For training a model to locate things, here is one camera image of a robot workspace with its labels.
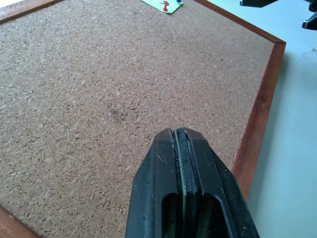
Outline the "green paper note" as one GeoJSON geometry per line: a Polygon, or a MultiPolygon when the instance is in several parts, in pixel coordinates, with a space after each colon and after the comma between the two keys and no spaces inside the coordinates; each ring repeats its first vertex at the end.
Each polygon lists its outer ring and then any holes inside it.
{"type": "Polygon", "coordinates": [[[173,14],[183,4],[182,0],[141,0],[141,1],[167,14],[173,14]]]}

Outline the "wood-framed cork board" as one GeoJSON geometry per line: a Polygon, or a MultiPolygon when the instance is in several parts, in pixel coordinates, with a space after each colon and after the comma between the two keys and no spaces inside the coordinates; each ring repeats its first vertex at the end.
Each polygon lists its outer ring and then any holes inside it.
{"type": "Polygon", "coordinates": [[[207,0],[63,0],[0,24],[0,238],[123,238],[165,128],[232,168],[263,136],[285,46],[207,0]]]}

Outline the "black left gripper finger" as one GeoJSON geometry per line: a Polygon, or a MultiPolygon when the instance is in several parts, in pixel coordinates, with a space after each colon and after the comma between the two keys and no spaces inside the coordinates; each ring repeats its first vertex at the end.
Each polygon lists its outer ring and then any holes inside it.
{"type": "Polygon", "coordinates": [[[317,30],[317,12],[315,12],[310,18],[303,22],[302,28],[308,30],[317,30]]]}
{"type": "Polygon", "coordinates": [[[261,8],[273,2],[276,2],[276,0],[240,0],[240,6],[261,8]]]}
{"type": "Polygon", "coordinates": [[[179,238],[260,238],[237,181],[202,134],[176,130],[179,238]]]}
{"type": "Polygon", "coordinates": [[[184,190],[179,171],[178,133],[159,132],[131,190],[125,238],[185,238],[184,190]]]}

